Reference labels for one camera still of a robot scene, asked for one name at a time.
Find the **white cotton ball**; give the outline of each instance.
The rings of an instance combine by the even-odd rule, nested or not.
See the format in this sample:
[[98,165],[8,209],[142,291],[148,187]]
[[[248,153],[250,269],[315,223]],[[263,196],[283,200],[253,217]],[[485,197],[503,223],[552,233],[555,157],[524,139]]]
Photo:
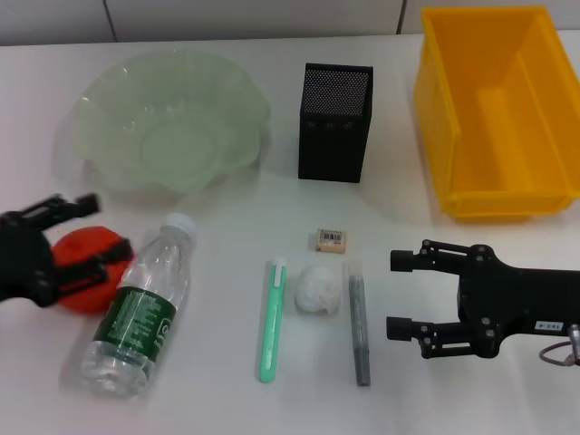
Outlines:
[[333,270],[326,266],[305,267],[295,290],[296,304],[308,313],[334,313],[341,303],[341,289]]

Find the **green bottle label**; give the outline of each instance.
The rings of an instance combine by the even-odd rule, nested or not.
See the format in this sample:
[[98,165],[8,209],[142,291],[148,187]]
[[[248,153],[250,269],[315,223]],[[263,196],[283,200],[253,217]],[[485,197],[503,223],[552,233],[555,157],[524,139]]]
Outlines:
[[122,287],[93,340],[131,349],[155,362],[176,311],[171,302],[152,292]]

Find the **eraser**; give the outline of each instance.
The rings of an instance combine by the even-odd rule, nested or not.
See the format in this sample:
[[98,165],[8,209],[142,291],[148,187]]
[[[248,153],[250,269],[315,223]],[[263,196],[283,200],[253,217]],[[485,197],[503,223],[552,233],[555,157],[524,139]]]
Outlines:
[[316,250],[344,254],[346,251],[346,231],[319,229],[316,232]]

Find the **black mesh pen holder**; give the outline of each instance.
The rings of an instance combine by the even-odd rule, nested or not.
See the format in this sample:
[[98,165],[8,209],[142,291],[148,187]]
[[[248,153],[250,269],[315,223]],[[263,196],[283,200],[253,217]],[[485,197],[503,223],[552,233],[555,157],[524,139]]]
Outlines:
[[372,67],[307,63],[298,178],[358,183],[372,117]]

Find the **orange ball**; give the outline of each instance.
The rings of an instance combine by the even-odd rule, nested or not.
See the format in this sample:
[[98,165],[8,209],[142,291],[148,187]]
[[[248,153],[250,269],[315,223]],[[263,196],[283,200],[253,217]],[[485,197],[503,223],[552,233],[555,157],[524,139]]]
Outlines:
[[[54,263],[56,266],[69,266],[97,256],[107,251],[122,238],[106,227],[85,227],[77,229],[53,246]],[[79,293],[64,297],[58,303],[74,312],[82,314],[100,314],[105,312],[111,304],[117,285],[125,269],[131,261],[107,266],[109,280],[106,283],[95,285]]]

